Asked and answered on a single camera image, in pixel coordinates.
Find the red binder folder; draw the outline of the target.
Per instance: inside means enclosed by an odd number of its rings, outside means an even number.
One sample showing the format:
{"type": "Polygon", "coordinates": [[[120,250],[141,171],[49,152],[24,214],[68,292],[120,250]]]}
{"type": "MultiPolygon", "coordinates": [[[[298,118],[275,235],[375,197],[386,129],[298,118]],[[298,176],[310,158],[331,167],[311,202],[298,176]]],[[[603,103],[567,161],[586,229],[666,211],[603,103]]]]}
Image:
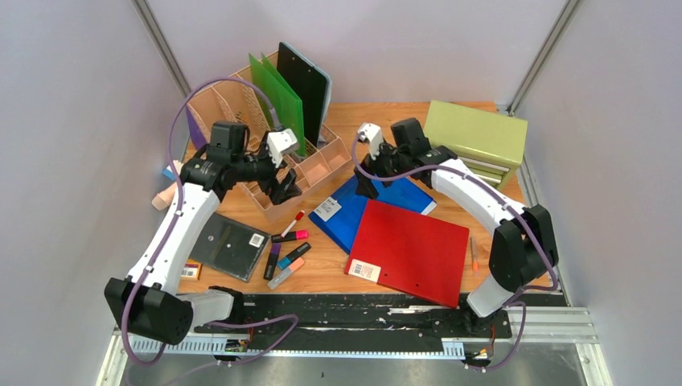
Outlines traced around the red binder folder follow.
{"type": "Polygon", "coordinates": [[[469,237],[463,226],[370,200],[344,272],[455,308],[469,237]]]}

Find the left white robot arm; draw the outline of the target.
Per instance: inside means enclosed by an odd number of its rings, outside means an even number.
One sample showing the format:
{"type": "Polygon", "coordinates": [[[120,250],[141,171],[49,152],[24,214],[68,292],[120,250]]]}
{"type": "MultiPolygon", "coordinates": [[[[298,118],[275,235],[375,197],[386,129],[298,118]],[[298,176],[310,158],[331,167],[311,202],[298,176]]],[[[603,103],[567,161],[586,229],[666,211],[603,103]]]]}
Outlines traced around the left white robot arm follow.
{"type": "Polygon", "coordinates": [[[286,155],[299,147],[293,130],[279,126],[266,132],[255,151],[246,149],[248,135],[244,123],[218,121],[210,142],[184,162],[174,197],[148,248],[125,278],[112,277],[105,286],[105,300],[122,331],[177,345],[208,322],[216,321],[227,332],[245,325],[247,313],[235,303],[235,291],[179,295],[177,289],[200,233],[236,184],[257,183],[274,205],[302,193],[293,170],[283,180],[277,178],[287,166],[286,155]]]}

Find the green translucent plastic folder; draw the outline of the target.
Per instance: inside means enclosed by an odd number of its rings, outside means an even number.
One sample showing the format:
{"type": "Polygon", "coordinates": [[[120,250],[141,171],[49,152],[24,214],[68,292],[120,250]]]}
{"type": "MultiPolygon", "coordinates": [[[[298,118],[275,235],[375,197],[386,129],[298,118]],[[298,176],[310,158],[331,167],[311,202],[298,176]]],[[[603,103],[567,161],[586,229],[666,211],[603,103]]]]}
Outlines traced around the green translucent plastic folder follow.
{"type": "Polygon", "coordinates": [[[269,98],[282,125],[294,132],[299,144],[294,158],[302,161],[306,157],[306,140],[301,98],[265,55],[259,60],[249,54],[249,64],[253,83],[269,98]]]}

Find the green metal drawer cabinet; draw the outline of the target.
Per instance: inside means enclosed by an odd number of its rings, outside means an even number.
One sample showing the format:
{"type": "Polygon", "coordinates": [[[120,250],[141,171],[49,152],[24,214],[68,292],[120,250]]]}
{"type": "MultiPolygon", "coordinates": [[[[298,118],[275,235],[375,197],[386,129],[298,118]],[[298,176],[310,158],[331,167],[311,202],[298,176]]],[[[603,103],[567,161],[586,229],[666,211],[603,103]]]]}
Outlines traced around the green metal drawer cabinet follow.
{"type": "Polygon", "coordinates": [[[445,101],[431,101],[424,135],[454,152],[477,176],[502,189],[524,156],[528,122],[445,101]]]}

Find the beige plastic file organizer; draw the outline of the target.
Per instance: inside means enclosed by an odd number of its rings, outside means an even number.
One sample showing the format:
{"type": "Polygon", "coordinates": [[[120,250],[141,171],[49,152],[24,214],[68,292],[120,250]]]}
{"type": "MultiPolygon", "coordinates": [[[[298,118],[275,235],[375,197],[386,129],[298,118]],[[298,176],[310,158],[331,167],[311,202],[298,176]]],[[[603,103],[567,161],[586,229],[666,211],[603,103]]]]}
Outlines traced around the beige plastic file organizer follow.
{"type": "Polygon", "coordinates": [[[294,101],[294,90],[277,71],[278,54],[249,57],[246,68],[232,74],[231,80],[220,80],[201,88],[187,103],[186,111],[191,141],[195,147],[209,142],[212,126],[218,121],[237,121],[248,126],[250,138],[247,154],[262,155],[268,165],[273,163],[267,147],[267,134],[274,127],[269,107],[273,106],[278,120],[294,131],[298,149],[281,157],[276,180],[281,183],[290,171],[297,175],[299,196],[275,205],[258,183],[238,183],[237,186],[255,203],[265,218],[274,222],[313,193],[338,177],[351,162],[343,139],[321,127],[319,137],[325,146],[318,149],[302,132],[302,101],[294,101]]]}

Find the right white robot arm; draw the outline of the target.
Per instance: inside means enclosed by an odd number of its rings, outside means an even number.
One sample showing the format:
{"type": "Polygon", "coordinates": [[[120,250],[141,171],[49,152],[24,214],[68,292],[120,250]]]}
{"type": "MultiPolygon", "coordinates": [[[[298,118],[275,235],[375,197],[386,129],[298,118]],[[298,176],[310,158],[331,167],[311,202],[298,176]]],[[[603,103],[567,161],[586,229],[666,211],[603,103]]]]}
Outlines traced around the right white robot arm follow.
{"type": "Polygon", "coordinates": [[[363,123],[354,143],[368,145],[362,160],[355,160],[357,194],[375,198],[374,182],[385,186],[411,177],[453,200],[491,235],[489,274],[471,292],[459,314],[459,324],[469,335],[481,335],[491,325],[491,315],[511,305],[532,281],[545,273],[558,286],[559,262],[552,217],[540,204],[526,206],[497,191],[477,176],[445,146],[432,146],[421,123],[408,118],[392,125],[389,144],[378,125],[363,123]]]}

